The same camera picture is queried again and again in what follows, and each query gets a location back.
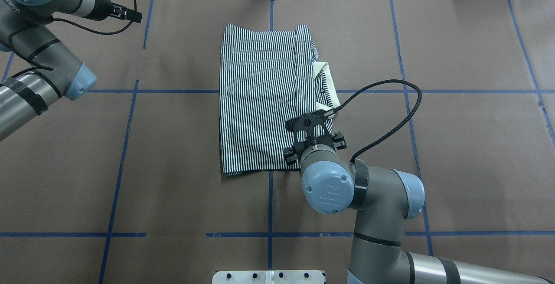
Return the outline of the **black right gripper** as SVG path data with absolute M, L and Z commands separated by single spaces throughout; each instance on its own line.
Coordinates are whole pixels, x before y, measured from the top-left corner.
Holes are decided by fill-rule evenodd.
M 293 146 L 284 148 L 283 156 L 286 165 L 292 166 L 298 162 L 301 163 L 304 157 L 308 156 L 305 152 L 309 150 L 325 150 L 327 148 L 333 152 L 347 148 L 343 134 L 341 132 L 327 133 L 319 137 L 309 135 L 306 140 L 296 140 Z

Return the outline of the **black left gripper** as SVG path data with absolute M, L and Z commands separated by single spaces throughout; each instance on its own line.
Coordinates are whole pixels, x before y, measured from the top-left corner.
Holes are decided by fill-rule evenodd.
M 111 0 L 89 0 L 92 9 L 89 19 L 101 21 L 112 14 L 112 17 L 119 20 L 127 20 L 131 23 L 141 23 L 142 13 L 129 9 L 122 5 L 113 5 Z

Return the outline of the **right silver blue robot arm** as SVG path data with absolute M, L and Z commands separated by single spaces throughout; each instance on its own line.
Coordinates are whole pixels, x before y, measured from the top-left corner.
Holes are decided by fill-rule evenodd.
M 402 250 L 405 221 L 418 217 L 424 185 L 415 175 L 343 161 L 340 133 L 295 132 L 285 161 L 300 164 L 301 185 L 311 207 L 323 214 L 356 211 L 349 284 L 552 284 L 553 279 L 486 268 Z

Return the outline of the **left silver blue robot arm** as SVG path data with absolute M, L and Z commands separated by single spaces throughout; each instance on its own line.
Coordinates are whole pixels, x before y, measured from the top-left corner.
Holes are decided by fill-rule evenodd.
M 1 82 L 0 137 L 8 138 L 30 120 L 44 114 L 61 98 L 77 100 L 97 83 L 93 71 L 54 33 L 50 23 L 91 29 L 55 13 L 103 21 L 109 17 L 141 23 L 142 14 L 112 0 L 1 0 L 1 51 L 12 52 L 30 65 Z

